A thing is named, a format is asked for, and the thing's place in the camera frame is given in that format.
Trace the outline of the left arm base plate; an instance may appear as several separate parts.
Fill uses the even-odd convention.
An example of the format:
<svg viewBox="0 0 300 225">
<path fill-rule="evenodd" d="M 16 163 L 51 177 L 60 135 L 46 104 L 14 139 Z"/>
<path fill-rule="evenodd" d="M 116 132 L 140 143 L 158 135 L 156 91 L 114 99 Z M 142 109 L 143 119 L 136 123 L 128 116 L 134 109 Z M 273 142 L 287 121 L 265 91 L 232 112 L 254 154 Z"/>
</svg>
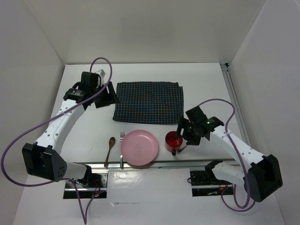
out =
<svg viewBox="0 0 300 225">
<path fill-rule="evenodd" d="M 93 173 L 87 180 L 74 179 L 75 186 L 81 199 L 104 199 L 107 197 L 108 171 Z M 77 194 L 74 185 L 66 181 L 63 199 L 76 199 Z"/>
</svg>

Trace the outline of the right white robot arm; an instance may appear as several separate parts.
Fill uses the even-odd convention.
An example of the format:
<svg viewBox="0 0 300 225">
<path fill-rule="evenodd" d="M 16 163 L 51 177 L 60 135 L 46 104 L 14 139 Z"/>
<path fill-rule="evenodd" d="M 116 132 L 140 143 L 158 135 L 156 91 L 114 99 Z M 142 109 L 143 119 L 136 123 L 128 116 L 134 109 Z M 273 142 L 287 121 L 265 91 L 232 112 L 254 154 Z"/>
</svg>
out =
<svg viewBox="0 0 300 225">
<path fill-rule="evenodd" d="M 278 159 L 264 155 L 234 135 L 217 117 L 208 118 L 200 107 L 186 111 L 181 117 L 176 137 L 182 137 L 188 145 L 199 145 L 206 138 L 225 150 L 238 166 L 223 160 L 214 160 L 205 167 L 205 180 L 214 184 L 218 180 L 228 181 L 243 187 L 250 198 L 262 202 L 282 187 L 283 181 Z"/>
</svg>

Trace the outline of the red mug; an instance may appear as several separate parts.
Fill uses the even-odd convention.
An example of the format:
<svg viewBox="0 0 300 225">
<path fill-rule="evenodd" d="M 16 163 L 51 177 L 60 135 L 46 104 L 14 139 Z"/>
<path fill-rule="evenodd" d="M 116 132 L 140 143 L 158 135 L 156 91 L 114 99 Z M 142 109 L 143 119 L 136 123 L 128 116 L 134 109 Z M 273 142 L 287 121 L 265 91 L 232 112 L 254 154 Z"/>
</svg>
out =
<svg viewBox="0 0 300 225">
<path fill-rule="evenodd" d="M 176 131 L 170 131 L 165 136 L 165 149 L 169 151 L 173 156 L 180 150 L 183 143 L 181 135 L 177 136 Z"/>
</svg>

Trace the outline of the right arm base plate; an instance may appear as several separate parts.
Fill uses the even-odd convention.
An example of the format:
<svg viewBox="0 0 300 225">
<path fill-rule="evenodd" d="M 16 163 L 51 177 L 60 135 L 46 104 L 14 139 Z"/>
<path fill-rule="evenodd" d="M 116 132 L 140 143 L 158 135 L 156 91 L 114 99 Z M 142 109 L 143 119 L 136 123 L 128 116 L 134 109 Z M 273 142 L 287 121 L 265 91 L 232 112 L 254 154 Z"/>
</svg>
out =
<svg viewBox="0 0 300 225">
<path fill-rule="evenodd" d="M 206 171 L 190 171 L 187 182 L 191 185 L 192 196 L 233 195 L 233 185 L 227 181 L 211 179 Z"/>
</svg>

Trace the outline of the dark checked cloth napkin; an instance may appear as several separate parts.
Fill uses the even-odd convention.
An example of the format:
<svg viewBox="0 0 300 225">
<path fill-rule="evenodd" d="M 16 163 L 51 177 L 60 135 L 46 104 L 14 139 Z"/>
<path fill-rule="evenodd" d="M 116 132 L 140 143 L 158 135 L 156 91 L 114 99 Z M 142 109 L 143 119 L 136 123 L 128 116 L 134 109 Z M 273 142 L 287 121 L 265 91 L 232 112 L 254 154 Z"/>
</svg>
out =
<svg viewBox="0 0 300 225">
<path fill-rule="evenodd" d="M 117 122 L 175 125 L 183 116 L 183 87 L 177 82 L 120 82 L 116 94 Z"/>
</svg>

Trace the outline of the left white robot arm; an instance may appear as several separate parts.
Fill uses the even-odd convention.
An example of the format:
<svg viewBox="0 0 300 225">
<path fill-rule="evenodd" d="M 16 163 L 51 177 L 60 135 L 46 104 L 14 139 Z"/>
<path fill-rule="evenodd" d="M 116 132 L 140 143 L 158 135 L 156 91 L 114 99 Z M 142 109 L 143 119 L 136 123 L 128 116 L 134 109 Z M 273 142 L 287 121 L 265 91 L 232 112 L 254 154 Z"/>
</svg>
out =
<svg viewBox="0 0 300 225">
<path fill-rule="evenodd" d="M 74 179 L 82 187 L 92 183 L 90 166 L 68 163 L 60 154 L 68 134 L 88 106 L 101 108 L 118 102 L 112 82 L 105 83 L 104 76 L 103 70 L 82 72 L 81 80 L 65 93 L 57 118 L 34 143 L 24 145 L 22 155 L 29 175 L 55 182 Z"/>
</svg>

